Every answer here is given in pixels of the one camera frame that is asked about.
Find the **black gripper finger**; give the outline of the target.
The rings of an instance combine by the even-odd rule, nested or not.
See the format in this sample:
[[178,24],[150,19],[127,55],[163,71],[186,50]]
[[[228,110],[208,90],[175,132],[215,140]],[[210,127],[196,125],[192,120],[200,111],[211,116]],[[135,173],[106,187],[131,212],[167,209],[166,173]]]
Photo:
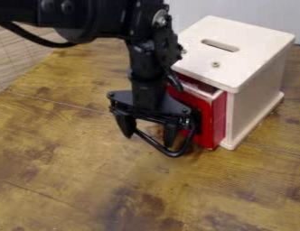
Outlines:
[[135,129],[136,129],[136,122],[135,122],[135,116],[132,113],[116,110],[114,112],[115,120],[119,126],[119,130],[122,134],[131,138]]
[[179,121],[175,119],[168,120],[163,128],[163,144],[167,148],[172,146],[180,130],[182,126],[179,124]]

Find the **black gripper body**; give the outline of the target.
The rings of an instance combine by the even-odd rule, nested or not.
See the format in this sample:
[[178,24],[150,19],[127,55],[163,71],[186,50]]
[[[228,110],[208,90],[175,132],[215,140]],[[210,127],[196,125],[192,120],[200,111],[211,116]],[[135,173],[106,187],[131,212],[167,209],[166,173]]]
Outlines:
[[180,81],[171,69],[167,69],[158,79],[142,80],[130,74],[131,90],[107,93],[110,112],[116,110],[132,113],[136,119],[164,124],[168,120],[179,121],[180,126],[188,125],[192,119],[192,109],[174,99],[168,92],[168,84],[183,91]]

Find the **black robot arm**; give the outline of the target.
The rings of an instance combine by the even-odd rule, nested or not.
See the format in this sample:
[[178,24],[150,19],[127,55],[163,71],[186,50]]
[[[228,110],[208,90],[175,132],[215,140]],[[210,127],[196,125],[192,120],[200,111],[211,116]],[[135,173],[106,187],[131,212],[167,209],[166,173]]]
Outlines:
[[107,93],[110,111],[124,136],[138,135],[170,157],[178,132],[195,133],[192,109],[167,92],[183,91],[171,70],[182,46],[171,27],[164,0],[0,0],[0,26],[51,48],[67,48],[96,38],[124,41],[130,54],[130,91]]

